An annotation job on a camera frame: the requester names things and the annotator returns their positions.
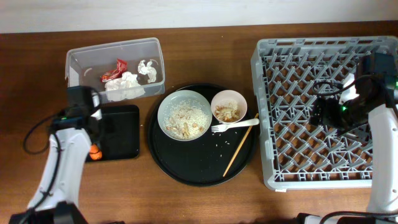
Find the orange carrot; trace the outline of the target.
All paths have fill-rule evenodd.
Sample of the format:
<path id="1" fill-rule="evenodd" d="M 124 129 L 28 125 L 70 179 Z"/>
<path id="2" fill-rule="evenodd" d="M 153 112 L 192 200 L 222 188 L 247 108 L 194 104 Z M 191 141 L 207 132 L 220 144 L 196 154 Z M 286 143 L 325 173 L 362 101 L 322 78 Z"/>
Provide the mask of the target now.
<path id="1" fill-rule="evenodd" d="M 98 161 L 98 160 L 102 159 L 103 153 L 96 144 L 91 145 L 90 151 L 89 151 L 89 157 L 94 161 Z"/>

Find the large white tissue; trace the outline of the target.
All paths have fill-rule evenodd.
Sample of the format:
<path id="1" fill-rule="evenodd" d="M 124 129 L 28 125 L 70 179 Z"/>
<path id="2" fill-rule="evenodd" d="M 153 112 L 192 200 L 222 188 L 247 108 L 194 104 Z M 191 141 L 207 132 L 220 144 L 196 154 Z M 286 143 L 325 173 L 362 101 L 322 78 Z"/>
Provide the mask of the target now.
<path id="1" fill-rule="evenodd" d="M 144 88 L 137 81 L 138 75 L 124 72 L 121 78 L 115 78 L 105 84 L 108 101 L 122 101 L 138 98 L 145 94 Z"/>

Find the red snack wrapper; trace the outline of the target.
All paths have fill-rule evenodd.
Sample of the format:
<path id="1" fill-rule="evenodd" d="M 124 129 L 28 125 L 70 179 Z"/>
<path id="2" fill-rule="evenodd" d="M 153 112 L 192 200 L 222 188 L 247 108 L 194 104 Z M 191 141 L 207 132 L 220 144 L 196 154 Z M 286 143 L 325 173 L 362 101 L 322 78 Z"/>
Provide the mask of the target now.
<path id="1" fill-rule="evenodd" d="M 127 71 L 127 62 L 125 60 L 117 59 L 116 68 L 106 72 L 101 76 L 101 82 L 106 83 L 116 78 L 121 78 L 122 74 Z"/>

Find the small white tissue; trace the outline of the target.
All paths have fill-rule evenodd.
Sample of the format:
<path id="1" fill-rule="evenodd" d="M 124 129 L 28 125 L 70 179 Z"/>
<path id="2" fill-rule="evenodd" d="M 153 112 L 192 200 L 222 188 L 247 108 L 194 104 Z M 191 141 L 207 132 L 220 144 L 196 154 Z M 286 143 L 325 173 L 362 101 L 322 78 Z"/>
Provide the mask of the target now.
<path id="1" fill-rule="evenodd" d="M 148 76 L 148 83 L 154 83 L 157 79 L 157 70 L 152 66 L 154 60 L 150 59 L 147 63 L 145 60 L 141 60 L 138 64 L 137 71 L 141 75 Z"/>

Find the grey plate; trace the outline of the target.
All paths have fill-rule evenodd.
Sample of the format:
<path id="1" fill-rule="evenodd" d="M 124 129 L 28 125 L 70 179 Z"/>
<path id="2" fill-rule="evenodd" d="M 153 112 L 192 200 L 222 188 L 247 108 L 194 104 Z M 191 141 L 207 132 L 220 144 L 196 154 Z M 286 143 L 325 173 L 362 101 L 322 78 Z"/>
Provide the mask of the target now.
<path id="1" fill-rule="evenodd" d="M 208 100 L 201 94 L 199 94 L 196 91 L 192 91 L 192 90 L 179 90 L 176 92 L 171 93 L 170 95 L 168 95 L 160 104 L 159 108 L 158 108 L 158 112 L 157 112 L 157 121 L 158 124 L 161 128 L 161 130 L 171 139 L 177 140 L 175 138 L 173 138 L 164 128 L 165 126 L 162 124 L 163 121 L 165 121 L 165 116 L 168 115 L 170 113 L 170 106 L 173 103 L 179 103 L 181 101 L 184 100 L 197 100 L 198 103 L 194 103 L 194 105 L 201 105 L 202 110 L 204 110 L 205 112 L 208 113 L 208 115 L 211 117 L 210 121 L 212 120 L 212 112 L 210 109 L 210 103 L 208 102 Z"/>

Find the food scraps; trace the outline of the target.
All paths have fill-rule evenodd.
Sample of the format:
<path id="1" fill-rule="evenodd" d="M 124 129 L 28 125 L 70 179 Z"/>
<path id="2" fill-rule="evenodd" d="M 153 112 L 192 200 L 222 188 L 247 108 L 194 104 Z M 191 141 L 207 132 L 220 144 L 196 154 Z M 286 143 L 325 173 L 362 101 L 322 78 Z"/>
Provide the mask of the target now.
<path id="1" fill-rule="evenodd" d="M 217 119 L 225 123 L 232 123 L 240 118 L 238 102 L 226 100 L 215 106 L 214 115 Z"/>

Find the pink bowl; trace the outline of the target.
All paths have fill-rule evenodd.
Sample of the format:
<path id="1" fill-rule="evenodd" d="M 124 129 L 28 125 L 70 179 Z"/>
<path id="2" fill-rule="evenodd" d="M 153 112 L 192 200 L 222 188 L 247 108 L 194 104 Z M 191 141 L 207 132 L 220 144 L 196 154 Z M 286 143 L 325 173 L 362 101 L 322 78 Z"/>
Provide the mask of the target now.
<path id="1" fill-rule="evenodd" d="M 240 110 L 240 118 L 237 121 L 232 122 L 232 123 L 237 123 L 238 121 L 241 121 L 246 115 L 246 112 L 248 110 L 248 105 L 247 105 L 247 102 L 246 102 L 245 98 L 243 97 L 243 95 L 238 93 L 237 91 L 233 91 L 233 90 L 223 90 L 223 91 L 217 93 L 213 97 L 213 99 L 211 101 L 211 110 L 212 110 L 213 116 L 215 117 L 215 115 L 214 115 L 215 106 L 220 104 L 223 101 L 226 101 L 226 100 L 234 100 L 234 101 L 238 102 L 238 108 Z M 222 122 L 219 119 L 217 119 L 217 120 L 221 124 L 232 124 L 232 123 Z"/>

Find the white plastic fork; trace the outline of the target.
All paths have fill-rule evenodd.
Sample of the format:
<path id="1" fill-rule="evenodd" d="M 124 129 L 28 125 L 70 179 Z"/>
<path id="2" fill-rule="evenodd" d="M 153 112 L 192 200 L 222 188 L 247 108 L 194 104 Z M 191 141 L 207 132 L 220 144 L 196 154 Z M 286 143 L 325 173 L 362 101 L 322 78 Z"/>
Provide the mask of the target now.
<path id="1" fill-rule="evenodd" d="M 231 128 L 255 126 L 255 125 L 258 125 L 259 123 L 260 123 L 260 120 L 258 118 L 253 118 L 253 119 L 248 119 L 248 120 L 240 121 L 240 122 L 233 123 L 233 124 L 219 124 L 216 126 L 212 126 L 211 131 L 213 133 L 222 133 Z"/>

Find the white cup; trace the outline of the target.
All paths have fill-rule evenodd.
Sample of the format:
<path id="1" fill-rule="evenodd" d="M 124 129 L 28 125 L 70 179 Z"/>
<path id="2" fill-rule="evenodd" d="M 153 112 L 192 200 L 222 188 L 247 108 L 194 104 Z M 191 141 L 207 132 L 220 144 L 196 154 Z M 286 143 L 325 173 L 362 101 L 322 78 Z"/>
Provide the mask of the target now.
<path id="1" fill-rule="evenodd" d="M 343 80 L 343 87 L 347 87 L 348 85 L 352 84 L 355 80 L 354 74 L 349 73 L 348 76 Z M 357 98 L 359 95 L 356 93 L 355 86 L 351 86 L 349 89 L 343 91 L 340 95 L 339 104 L 343 105 L 348 100 L 353 100 Z"/>

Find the rice and peanut shells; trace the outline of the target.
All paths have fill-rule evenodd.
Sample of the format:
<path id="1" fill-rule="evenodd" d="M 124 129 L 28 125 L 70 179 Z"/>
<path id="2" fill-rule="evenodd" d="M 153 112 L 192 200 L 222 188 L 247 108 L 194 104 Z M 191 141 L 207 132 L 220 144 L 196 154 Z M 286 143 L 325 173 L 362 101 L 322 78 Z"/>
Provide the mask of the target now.
<path id="1" fill-rule="evenodd" d="M 197 106 L 197 100 L 184 100 L 171 104 L 170 113 L 162 124 L 165 130 L 177 140 L 192 140 L 201 136 L 210 125 L 210 116 Z"/>

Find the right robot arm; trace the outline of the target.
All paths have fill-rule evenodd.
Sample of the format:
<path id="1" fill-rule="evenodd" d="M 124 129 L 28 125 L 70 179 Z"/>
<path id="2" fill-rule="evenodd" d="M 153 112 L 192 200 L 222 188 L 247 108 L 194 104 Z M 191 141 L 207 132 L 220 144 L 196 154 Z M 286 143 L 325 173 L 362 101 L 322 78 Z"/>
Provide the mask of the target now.
<path id="1" fill-rule="evenodd" d="M 393 56 L 371 53 L 360 58 L 352 82 L 335 93 L 321 93 L 309 123 L 337 129 L 342 135 L 368 124 L 373 141 L 373 179 L 366 212 L 333 212 L 319 217 L 301 213 L 298 223 L 397 223 L 397 67 Z"/>

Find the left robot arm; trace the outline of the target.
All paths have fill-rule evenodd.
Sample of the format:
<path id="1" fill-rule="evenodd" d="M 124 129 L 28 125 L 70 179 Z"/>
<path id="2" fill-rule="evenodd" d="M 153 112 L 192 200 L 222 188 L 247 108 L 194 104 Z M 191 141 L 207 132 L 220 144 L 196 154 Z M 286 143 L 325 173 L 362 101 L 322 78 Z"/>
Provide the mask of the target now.
<path id="1" fill-rule="evenodd" d="M 101 95 L 89 86 L 67 89 L 68 106 L 47 117 L 49 152 L 40 184 L 27 210 L 10 223 L 86 223 L 78 209 L 84 164 L 104 136 Z"/>

